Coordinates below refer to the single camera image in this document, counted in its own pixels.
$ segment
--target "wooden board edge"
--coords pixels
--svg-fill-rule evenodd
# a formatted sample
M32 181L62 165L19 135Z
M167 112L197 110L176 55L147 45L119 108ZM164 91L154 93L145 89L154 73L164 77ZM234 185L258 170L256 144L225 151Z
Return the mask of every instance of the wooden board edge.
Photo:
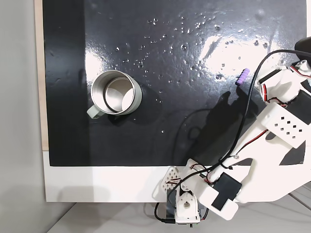
M43 5L42 0L34 0L35 4L35 41L38 72L39 109L41 124L42 150L49 150L47 103L45 89L45 56L43 35Z

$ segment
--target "white 3d-printed part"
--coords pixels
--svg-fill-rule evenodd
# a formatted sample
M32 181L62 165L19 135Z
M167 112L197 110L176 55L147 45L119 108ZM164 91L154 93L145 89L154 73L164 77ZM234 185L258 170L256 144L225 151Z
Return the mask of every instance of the white 3d-printed part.
M167 190L172 190L176 185L173 183L167 183L167 182L174 182L179 183L179 180L173 180L172 179L178 179L180 178L178 169L174 166L169 167L168 171L166 172L162 182L161 182L161 189L164 193L167 192ZM186 187L184 184L181 184L181 189L184 191L189 191L188 187Z
M275 102L269 103L257 120L294 148L306 140L308 125Z

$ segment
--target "gray wall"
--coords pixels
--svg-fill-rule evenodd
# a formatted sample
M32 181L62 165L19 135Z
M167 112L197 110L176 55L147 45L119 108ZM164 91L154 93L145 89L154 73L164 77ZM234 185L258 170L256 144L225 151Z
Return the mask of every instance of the gray wall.
M0 2L0 232L43 233L71 203L46 203L33 0Z

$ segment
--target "gray floor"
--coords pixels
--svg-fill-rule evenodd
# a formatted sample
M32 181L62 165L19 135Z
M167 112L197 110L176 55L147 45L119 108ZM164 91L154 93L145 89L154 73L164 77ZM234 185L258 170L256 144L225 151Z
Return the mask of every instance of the gray floor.
M296 194L311 204L310 191L304 187ZM193 229L184 225L164 224L154 219L150 203L78 203L49 231L49 233L136 232L158 233L190 231L202 233L309 233L311 211L290 196L270 203L240 204L237 214L226 221L214 213Z

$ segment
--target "black cable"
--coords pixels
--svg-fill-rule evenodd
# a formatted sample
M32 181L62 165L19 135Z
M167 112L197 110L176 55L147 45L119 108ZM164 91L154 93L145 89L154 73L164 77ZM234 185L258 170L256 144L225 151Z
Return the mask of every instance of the black cable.
M165 220L163 218L160 218L158 215L157 215L157 208L159 207L159 204L160 202L158 202L156 205L155 205L155 218L161 222L165 222Z
M204 216L202 217L202 220L205 220L205 219L206 219L207 214L208 214L208 211L209 211L209 209L208 209L208 208L206 208L206 210L205 210L205 214L204 214Z
M209 172L209 171L212 171L214 170L216 167L218 167L220 164L222 164L229 156L230 154L232 153L232 151L234 150L235 146L237 145L238 143L238 140L240 138L240 135L241 135L241 132L242 132L242 129L243 129L243 126L245 124L245 121L246 121L246 115L247 115L247 111L248 111L248 107L249 107L249 103L250 103L250 100L251 100L251 96L252 96L252 93L253 93L253 89L254 89L254 85L255 85L255 81L256 81L256 78L258 76L258 73L259 73L259 70L261 69L262 67L262 64L273 54L275 53L279 53L279 52L285 52L285 53L293 53L293 54L296 54L296 55L301 55L301 56L306 56L306 57L311 57L311 53L309 52L303 52L303 51L296 51L296 50L276 50L276 51L273 51L269 54L267 54L263 60L260 62L260 64L258 65L255 73L254 73L254 76L253 76L253 79L251 81L251 84L250 84L250 87L249 87L249 91L248 91L248 96L247 96L247 103L246 103L246 107L245 107L245 111L244 111L244 114L243 114L243 117L242 117L242 120L241 120L241 123L240 123L240 126L239 126L239 129L238 129L238 132L236 134L236 137L234 139L234 142L230 148L230 150L228 151L228 153L221 159L219 160L219 162L217 162L216 164L214 164L213 166L209 167L209 168L206 168L206 169L203 169L201 171L196 171L188 176L186 176L185 178L181 179L180 182L169 192L167 198L168 198L168 201L169 203L172 205L172 203L170 202L170 195L173 193L173 191L176 190L176 188L178 186L181 185L182 182L184 182L185 180L187 180L188 178L192 177L192 176L195 176L197 174L201 174L201 173L204 173L204 172Z
M161 222L164 222L164 223L171 223L171 224L175 224L176 221L175 219L173 218L160 218L158 215L157 215L157 208L159 207L159 204L160 202L158 202L156 205L155 205L155 217L157 220L161 221Z

